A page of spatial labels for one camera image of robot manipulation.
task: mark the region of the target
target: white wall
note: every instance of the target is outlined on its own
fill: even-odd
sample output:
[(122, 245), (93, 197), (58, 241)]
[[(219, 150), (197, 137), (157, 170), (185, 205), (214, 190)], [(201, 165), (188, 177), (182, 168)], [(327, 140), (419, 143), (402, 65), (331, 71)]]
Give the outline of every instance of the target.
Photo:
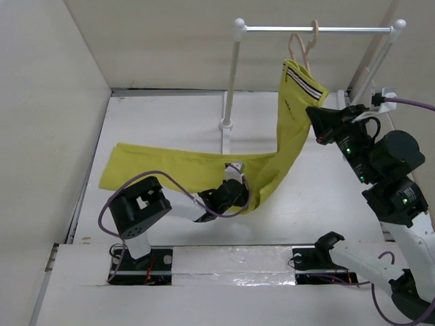
[(28, 325), (110, 90), (61, 0), (0, 1), (0, 324)]
[[(435, 105), (435, 37), (430, 28), (435, 14), (431, 0), (401, 1), (392, 20), (403, 18), (406, 28), (394, 44), (375, 77), (377, 86), (394, 86), (398, 97)], [(429, 202), (435, 221), (435, 112), (398, 105), (391, 113), (394, 127), (412, 134), (420, 144), (426, 162), (415, 173), (415, 180)]]
[[(320, 26), (377, 26), (389, 5), (377, 0), (65, 3), (111, 87), (204, 89), (227, 87), (235, 18), (250, 25), (309, 26), (318, 19)], [(276, 90), (288, 37), (248, 35), (236, 88)], [(370, 36), (322, 34), (310, 53), (313, 75), (332, 90), (345, 89), (369, 41)]]

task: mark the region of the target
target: screw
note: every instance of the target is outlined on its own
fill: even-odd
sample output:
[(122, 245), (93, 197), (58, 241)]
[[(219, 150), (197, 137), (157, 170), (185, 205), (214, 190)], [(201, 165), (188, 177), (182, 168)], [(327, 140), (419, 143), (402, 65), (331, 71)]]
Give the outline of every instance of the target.
[(295, 254), (293, 255), (293, 260), (294, 260), (294, 262), (297, 263), (297, 264), (302, 263), (302, 255), (299, 254), (299, 253), (295, 253)]
[(163, 257), (163, 262), (164, 262), (166, 265), (170, 265), (170, 264), (172, 264), (172, 256), (171, 256), (171, 255), (165, 255), (165, 256)]

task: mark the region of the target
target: white platform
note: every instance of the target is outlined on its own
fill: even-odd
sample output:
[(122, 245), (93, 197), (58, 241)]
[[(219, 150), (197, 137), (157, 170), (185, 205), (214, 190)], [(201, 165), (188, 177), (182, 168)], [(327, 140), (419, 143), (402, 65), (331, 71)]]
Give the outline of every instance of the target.
[[(109, 247), (109, 244), (60, 246), (37, 326), (388, 325), (376, 313), (370, 287), (105, 285)], [(391, 250), (396, 254), (396, 263), (403, 262), (394, 243), (368, 244), (366, 250), (375, 255)], [(211, 255), (207, 259), (209, 263), (205, 266), (200, 259), (192, 260), (184, 251), (176, 251), (173, 269), (188, 266), (204, 272), (204, 268), (221, 268), (221, 259), (213, 260)], [(286, 268), (292, 279), (294, 272), (286, 266), (286, 261), (282, 260), (281, 264), (281, 269)], [(389, 318), (408, 322), (386, 294), (377, 291), (377, 297)]]
[[(112, 193), (98, 184), (118, 142), (219, 153), (222, 104), (223, 93), (111, 98), (74, 243), (115, 240), (97, 226)], [(335, 94), (324, 106), (336, 108)], [(232, 119), (232, 153), (276, 150), (277, 93), (236, 93)], [(254, 212), (201, 224), (166, 216), (148, 237), (154, 246), (274, 245), (312, 243), (334, 230), (356, 241), (383, 242), (379, 222), (361, 195), (364, 189), (338, 148), (318, 145), (311, 132), (287, 177)], [(109, 213), (103, 223), (116, 230)]]

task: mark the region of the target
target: rack pole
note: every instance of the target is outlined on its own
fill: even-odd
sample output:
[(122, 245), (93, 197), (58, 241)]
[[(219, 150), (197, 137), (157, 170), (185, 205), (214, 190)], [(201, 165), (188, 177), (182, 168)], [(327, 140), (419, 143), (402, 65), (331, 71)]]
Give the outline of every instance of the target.
[[(231, 109), (232, 109), (232, 98), (234, 96), (234, 83), (236, 80), (237, 63), (239, 61), (239, 51), (240, 43), (244, 33), (313, 33), (313, 27), (284, 27), (284, 26), (246, 26), (245, 21), (242, 18), (237, 18), (235, 20), (235, 33), (234, 33), (234, 43), (232, 45), (232, 56), (231, 56), (231, 70), (230, 79), (228, 81), (228, 91), (226, 93), (226, 101), (224, 103), (224, 114), (223, 118), (219, 123), (219, 127), (222, 130), (222, 153), (229, 153), (228, 137), (229, 130), (232, 129), (231, 121)], [(352, 100), (352, 105), (358, 103), (362, 95), (367, 90), (370, 85), (371, 80), (375, 76), (379, 67), (381, 66), (383, 60), (388, 54), (389, 49), (392, 44), (397, 40), (402, 30), (405, 28), (406, 22), (402, 19), (397, 20), (391, 27), (319, 27), (319, 33), (342, 33), (342, 34), (358, 34), (358, 35), (374, 35), (374, 34), (385, 34), (389, 35), (389, 38), (382, 50), (379, 52), (375, 63), (367, 75), (362, 87), (358, 90), (358, 93)]]
[(230, 80), (228, 81), (228, 93), (226, 95), (224, 118), (219, 124), (221, 130), (224, 128), (232, 128), (232, 96), (234, 95), (234, 83), (236, 81), (237, 63), (239, 61), (240, 42), (242, 41), (242, 36), (246, 29), (245, 21), (242, 18), (237, 18), (234, 23), (236, 25), (236, 29), (234, 33), (234, 43), (232, 44)]
[(389, 49), (392, 48), (393, 43), (396, 42), (397, 38), (399, 38), (399, 35), (401, 34), (405, 26), (406, 26), (406, 22), (403, 19), (399, 19), (394, 22), (394, 25), (391, 27), (391, 33), (389, 34), (388, 40), (385, 42), (384, 46), (382, 47), (382, 50), (379, 52), (378, 56), (376, 57), (376, 60), (373, 63), (372, 68), (370, 69), (368, 75), (366, 76), (366, 79), (364, 80), (360, 89), (358, 90), (355, 97), (353, 98), (351, 105), (356, 105), (359, 103), (362, 96), (367, 91), (367, 88), (370, 85), (373, 77), (376, 75), (376, 72), (379, 70), (379, 67), (382, 65), (382, 62), (387, 56)]

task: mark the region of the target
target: yellow garment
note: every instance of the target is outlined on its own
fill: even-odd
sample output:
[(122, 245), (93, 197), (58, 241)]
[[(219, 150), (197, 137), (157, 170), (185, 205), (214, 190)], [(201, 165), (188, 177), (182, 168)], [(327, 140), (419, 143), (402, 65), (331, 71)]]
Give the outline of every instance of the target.
[[(100, 188), (116, 190), (139, 173), (162, 170), (189, 192), (202, 192), (222, 184), (225, 163), (242, 161), (252, 191), (247, 212), (253, 211), (275, 191), (302, 150), (311, 125), (305, 109), (321, 107), (327, 95), (304, 67), (285, 60), (278, 96), (277, 153), (222, 155), (118, 143)], [(164, 186), (178, 190), (166, 178), (157, 177)]]

